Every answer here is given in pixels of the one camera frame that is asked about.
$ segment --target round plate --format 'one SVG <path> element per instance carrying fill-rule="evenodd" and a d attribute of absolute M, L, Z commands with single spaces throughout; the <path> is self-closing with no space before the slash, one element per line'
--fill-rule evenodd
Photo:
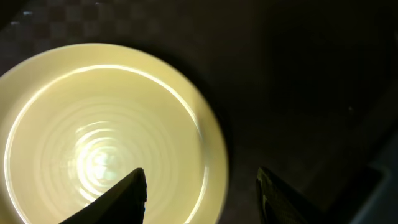
<path fill-rule="evenodd" d="M 59 223 L 136 167 L 144 223 L 217 221 L 228 178 L 220 127 L 165 62 L 117 45 L 61 47 L 4 74 L 0 99 L 0 223 Z"/>

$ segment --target cream ceramic plate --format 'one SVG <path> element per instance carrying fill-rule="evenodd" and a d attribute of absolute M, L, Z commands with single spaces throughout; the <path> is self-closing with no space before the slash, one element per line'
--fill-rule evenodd
<path fill-rule="evenodd" d="M 0 223 L 59 223 L 136 167 L 144 223 L 215 223 L 227 183 L 220 128 L 198 90 L 141 51 L 50 50 L 0 78 Z"/>

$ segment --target dark background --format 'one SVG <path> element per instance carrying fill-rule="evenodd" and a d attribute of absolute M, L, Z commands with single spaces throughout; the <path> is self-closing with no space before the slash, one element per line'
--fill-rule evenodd
<path fill-rule="evenodd" d="M 7 17 L 18 1 L 2 2 L 0 73 L 84 42 L 165 60 L 196 84 L 224 129 L 231 173 L 220 223 L 259 223 L 259 166 L 327 211 L 395 124 L 396 4 L 30 0 Z"/>

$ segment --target black surface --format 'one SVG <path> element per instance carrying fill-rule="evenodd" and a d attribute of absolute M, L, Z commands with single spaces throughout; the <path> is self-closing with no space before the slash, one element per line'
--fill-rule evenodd
<path fill-rule="evenodd" d="M 31 0 L 0 32 L 0 73 L 82 42 L 166 60 L 199 87 L 227 133 L 231 178 L 220 223 L 259 223 L 259 166 L 325 211 L 396 120 L 395 4 Z"/>

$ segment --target checkered pattern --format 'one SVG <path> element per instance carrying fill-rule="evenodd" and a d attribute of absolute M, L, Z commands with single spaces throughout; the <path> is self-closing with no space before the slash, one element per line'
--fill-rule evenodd
<path fill-rule="evenodd" d="M 181 2 L 162 6 L 156 0 L 32 0 L 0 32 L 0 74 L 35 54 L 84 42 L 161 42 L 198 58 L 192 54 L 203 51 L 201 38 L 183 11 L 176 13 Z"/>

